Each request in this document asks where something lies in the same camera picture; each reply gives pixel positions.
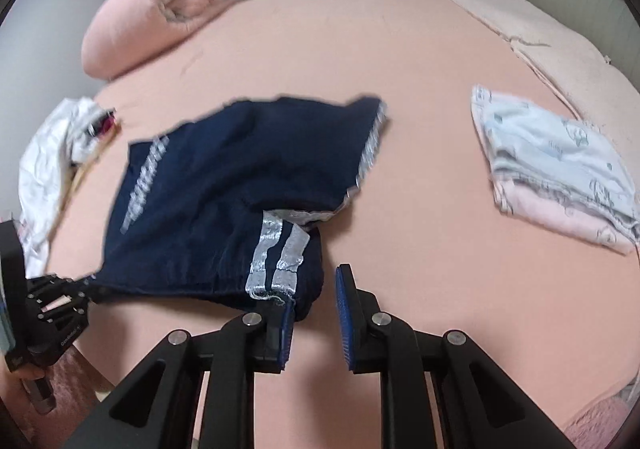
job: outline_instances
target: pink blanket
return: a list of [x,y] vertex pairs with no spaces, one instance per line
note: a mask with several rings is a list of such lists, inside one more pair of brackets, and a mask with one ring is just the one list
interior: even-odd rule
[[106,0],[82,42],[91,77],[116,78],[183,41],[238,0]]

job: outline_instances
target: silver stripe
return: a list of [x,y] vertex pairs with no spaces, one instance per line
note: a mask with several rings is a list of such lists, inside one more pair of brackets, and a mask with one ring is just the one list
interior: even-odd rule
[[328,222],[334,217],[334,211],[296,211],[294,209],[274,209],[269,211],[276,215],[278,218],[282,218],[286,222],[306,225],[311,222]]
[[264,211],[262,213],[262,229],[260,239],[255,246],[254,259],[249,268],[249,277],[246,280],[244,291],[254,299],[269,299],[266,295],[267,282],[267,251],[280,239],[282,234],[282,219]]
[[142,211],[145,210],[146,197],[151,191],[151,186],[158,170],[158,162],[162,160],[162,156],[166,153],[166,147],[169,144],[169,137],[156,137],[149,147],[149,154],[145,163],[140,168],[140,175],[136,180],[136,185],[129,195],[129,205],[125,214],[120,232],[126,233],[133,222],[135,222]]
[[356,187],[360,187],[362,180],[364,179],[369,169],[373,167],[378,155],[378,149],[380,148],[380,129],[386,122],[386,104],[380,101],[378,105],[378,113],[376,114],[376,120],[369,132],[369,138],[364,145],[362,151],[362,157],[360,157],[360,166],[358,168],[358,176],[356,177]]
[[309,242],[309,235],[302,228],[293,225],[291,234],[282,248],[280,259],[276,263],[276,270],[273,273],[271,289],[274,292],[287,294],[291,297],[296,293],[298,286],[298,267],[302,265],[305,251]]

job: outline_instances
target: bed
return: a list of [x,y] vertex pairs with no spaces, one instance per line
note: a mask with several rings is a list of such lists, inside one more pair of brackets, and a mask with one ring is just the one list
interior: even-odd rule
[[[570,115],[450,0],[243,2],[96,97],[117,109],[122,133],[65,212],[49,269],[78,277],[100,266],[128,142],[240,97],[375,93],[390,125],[362,193],[321,229],[325,273],[350,263],[416,329],[466,331],[564,429],[638,371],[638,260],[498,213],[468,107],[478,83]],[[286,372],[257,378],[262,447],[379,441],[378,383],[348,374],[329,282],[296,328]],[[184,300],[95,306],[78,347],[117,383],[168,331],[203,333],[234,314]]]

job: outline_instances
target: pink folded cloth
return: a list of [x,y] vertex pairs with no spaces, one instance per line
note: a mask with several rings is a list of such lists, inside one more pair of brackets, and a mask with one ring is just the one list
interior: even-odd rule
[[110,80],[193,34],[238,0],[106,0],[82,42],[82,67]]
[[513,180],[494,183],[496,201],[509,203],[509,214],[557,233],[596,243],[620,254],[630,254],[636,246],[615,227],[597,216],[579,209],[564,207],[549,198],[539,196],[530,187]]

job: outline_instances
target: white wall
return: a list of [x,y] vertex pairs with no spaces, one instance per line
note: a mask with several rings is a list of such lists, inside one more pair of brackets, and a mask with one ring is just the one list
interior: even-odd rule
[[82,72],[82,36],[104,0],[16,0],[0,25],[0,215],[20,214],[18,163],[65,97],[100,86]]

